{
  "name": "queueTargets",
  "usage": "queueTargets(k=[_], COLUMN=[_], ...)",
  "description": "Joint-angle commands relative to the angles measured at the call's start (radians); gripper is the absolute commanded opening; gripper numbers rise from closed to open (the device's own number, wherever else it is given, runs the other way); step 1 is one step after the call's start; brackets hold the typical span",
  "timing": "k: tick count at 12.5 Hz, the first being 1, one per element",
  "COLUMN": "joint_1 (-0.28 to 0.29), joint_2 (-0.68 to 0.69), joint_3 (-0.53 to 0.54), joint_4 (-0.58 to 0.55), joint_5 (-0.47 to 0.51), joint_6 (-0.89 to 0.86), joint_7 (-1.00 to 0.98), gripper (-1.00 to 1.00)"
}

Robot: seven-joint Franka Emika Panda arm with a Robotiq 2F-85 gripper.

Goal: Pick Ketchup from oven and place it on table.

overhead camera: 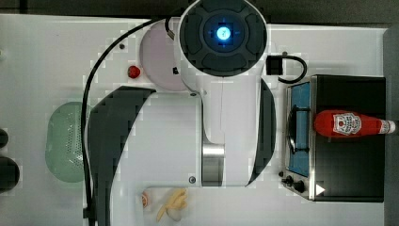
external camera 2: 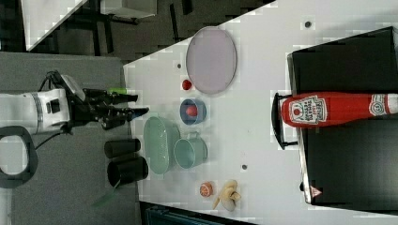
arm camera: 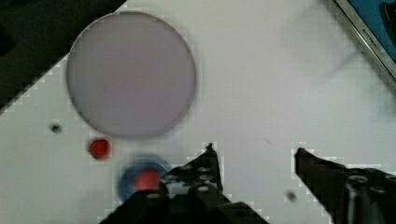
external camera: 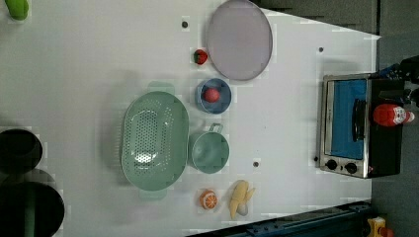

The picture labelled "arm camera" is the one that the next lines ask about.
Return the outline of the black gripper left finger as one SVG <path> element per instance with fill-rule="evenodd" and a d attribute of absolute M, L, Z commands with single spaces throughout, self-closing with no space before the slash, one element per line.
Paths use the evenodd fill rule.
<path fill-rule="evenodd" d="M 246 203 L 223 194 L 218 154 L 205 152 L 139 190 L 99 224 L 268 224 Z"/>

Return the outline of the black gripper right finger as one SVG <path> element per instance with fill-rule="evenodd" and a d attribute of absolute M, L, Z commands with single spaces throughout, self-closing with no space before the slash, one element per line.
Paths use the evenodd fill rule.
<path fill-rule="evenodd" d="M 330 214 L 333 224 L 396 224 L 395 176 L 375 168 L 347 168 L 300 147 L 295 173 Z"/>

